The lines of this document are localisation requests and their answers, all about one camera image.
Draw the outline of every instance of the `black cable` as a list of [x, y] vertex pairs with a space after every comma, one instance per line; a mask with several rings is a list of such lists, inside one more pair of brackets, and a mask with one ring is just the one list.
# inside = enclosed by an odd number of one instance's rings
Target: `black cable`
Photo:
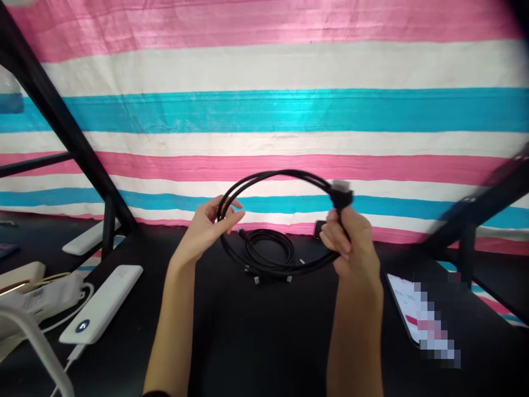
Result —
[[[341, 210], [353, 201], [353, 192], [348, 189], [347, 183], [344, 181], [335, 181], [332, 185], [325, 179], [321, 179], [319, 176], [300, 170], [279, 170], [279, 171], [265, 171], [254, 175], [247, 176], [233, 185], [224, 195], [219, 204], [219, 210], [217, 212], [217, 221], [220, 222], [226, 217], [228, 209], [231, 203], [237, 196], [239, 196], [248, 187], [264, 180], [271, 178], [276, 175], [287, 175], [294, 178], [298, 178], [307, 181], [325, 193], [329, 194], [334, 207], [337, 209], [338, 214]], [[310, 261], [301, 262], [296, 261], [294, 257], [294, 245], [292, 241], [283, 233], [276, 232], [275, 230], [268, 229], [257, 229], [250, 232], [246, 232], [243, 229], [239, 229], [239, 235], [245, 241], [245, 255], [240, 255], [229, 243], [227, 238], [222, 235], [220, 241], [226, 253], [237, 263], [244, 265], [245, 269], [251, 274], [255, 275], [270, 275], [273, 277], [288, 277], [288, 276], [301, 276], [309, 272], [321, 269], [322, 267], [332, 263], [338, 254], [333, 251], [328, 251], [324, 256]], [[282, 262], [273, 260], [267, 257], [264, 253], [260, 252], [256, 248], [256, 243], [263, 240], [270, 240], [276, 242], [284, 250], [286, 259]]]

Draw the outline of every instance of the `white charger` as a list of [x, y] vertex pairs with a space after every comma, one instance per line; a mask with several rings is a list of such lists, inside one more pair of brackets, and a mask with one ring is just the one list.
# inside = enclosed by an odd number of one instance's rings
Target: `white charger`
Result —
[[141, 266], [120, 265], [75, 316], [59, 337], [64, 344], [91, 345], [98, 341], [143, 272]]
[[[29, 314], [37, 323], [40, 323], [75, 306], [84, 297], [82, 287], [83, 276], [72, 273], [25, 294], [20, 293], [18, 289], [8, 292], [0, 296], [0, 303]], [[71, 317], [66, 317], [44, 332], [63, 324], [69, 318]], [[0, 339], [16, 332], [18, 332], [16, 324], [8, 319], [0, 318]]]

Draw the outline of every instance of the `black metal frame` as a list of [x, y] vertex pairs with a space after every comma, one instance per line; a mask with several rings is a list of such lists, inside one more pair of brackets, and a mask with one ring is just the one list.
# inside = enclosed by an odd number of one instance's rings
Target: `black metal frame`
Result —
[[[506, 0], [506, 3], [529, 44], [529, 3], [524, 0]], [[445, 214], [446, 224], [423, 243], [427, 251], [439, 257], [443, 256], [449, 245], [459, 240], [458, 256], [454, 264], [468, 288], [471, 287], [474, 270], [476, 227], [529, 194], [529, 143], [519, 155], [497, 171], [502, 175], [492, 175], [498, 181], [490, 189], [477, 197], [468, 197], [455, 204]]]
[[[136, 220], [123, 197], [121, 197], [57, 89], [1, 1], [0, 64], [17, 78], [19, 84], [33, 100], [68, 151], [27, 162], [4, 165], [0, 167], [0, 177], [73, 158], [99, 195], [105, 200], [105, 224], [109, 223], [106, 222], [109, 221], [107, 213], [113, 214], [115, 212], [125, 232], [135, 229]], [[110, 206], [113, 207], [112, 211], [110, 208], [107, 211], [107, 207]], [[112, 226], [110, 230], [111, 232], [107, 232], [105, 235], [107, 239], [104, 242], [107, 247], [106, 254], [109, 252], [108, 247], [111, 250], [113, 246], [113, 242], [110, 240], [114, 238], [114, 227]]]

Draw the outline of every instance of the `striped backdrop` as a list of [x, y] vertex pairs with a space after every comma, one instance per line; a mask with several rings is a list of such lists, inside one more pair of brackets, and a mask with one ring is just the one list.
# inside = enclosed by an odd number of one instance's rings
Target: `striped backdrop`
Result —
[[[529, 141], [529, 57], [501, 0], [11, 0], [140, 222], [188, 224], [251, 173], [346, 179], [375, 239], [423, 240]], [[0, 164], [64, 147], [24, 94]], [[245, 227], [312, 233], [329, 199], [276, 178]], [[0, 180], [0, 209], [101, 218], [73, 161]], [[529, 255], [529, 197], [477, 248]]]

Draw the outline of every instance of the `charging cable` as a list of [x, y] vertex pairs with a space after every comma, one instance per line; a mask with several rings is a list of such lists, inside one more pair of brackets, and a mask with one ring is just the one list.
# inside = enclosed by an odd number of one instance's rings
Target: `charging cable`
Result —
[[[68, 362], [66, 363], [66, 366], [64, 367], [64, 373], [68, 371], [72, 363], [77, 360], [81, 354], [83, 354], [84, 349], [86, 348], [86, 345], [76, 345], [70, 355], [68, 356]], [[55, 386], [55, 389], [53, 390], [53, 393], [51, 393], [50, 397], [55, 396], [55, 393], [57, 393], [57, 390], [59, 389], [58, 386]]]
[[[219, 204], [217, 212], [217, 222], [222, 221], [231, 206], [231, 203], [237, 196], [239, 196], [248, 187], [276, 175], [287, 175], [309, 182], [325, 193], [327, 193], [333, 203], [334, 208], [340, 216], [342, 209], [346, 208], [353, 202], [353, 192], [349, 189], [349, 182], [343, 180], [335, 180], [332, 184], [317, 175], [301, 170], [285, 169], [279, 171], [266, 171], [247, 176], [233, 185], [224, 195]], [[226, 253], [237, 263], [244, 266], [246, 272], [252, 275], [257, 275], [254, 280], [259, 284], [259, 276], [272, 276], [273, 278], [286, 277], [290, 282], [292, 276], [300, 276], [332, 263], [339, 254], [328, 251], [322, 257], [305, 262], [302, 259], [296, 261], [294, 257], [294, 246], [290, 239], [283, 233], [274, 230], [258, 229], [246, 232], [244, 229], [239, 229], [239, 236], [245, 242], [244, 254], [239, 254], [229, 243], [226, 236], [223, 234], [220, 241]], [[284, 250], [287, 258], [284, 261], [274, 260], [262, 251], [256, 248], [256, 243], [260, 240], [270, 240], [276, 242]]]
[[91, 299], [91, 297], [94, 295], [94, 286], [90, 283], [82, 283], [81, 284], [81, 288], [88, 288], [89, 292], [88, 292], [88, 296], [87, 298], [84, 300], [84, 302], [81, 304], [81, 306], [79, 306], [77, 309], [75, 309], [73, 312], [71, 312], [70, 314], [68, 314], [66, 317], [64, 317], [61, 321], [49, 326], [48, 328], [45, 328], [42, 330], [42, 333], [45, 334], [46, 332], [49, 332], [55, 328], [57, 328], [58, 326], [64, 324], [65, 322], [67, 322], [69, 319], [73, 318], [77, 313], [79, 313], [81, 310], [83, 310], [83, 308], [87, 305], [88, 301]]

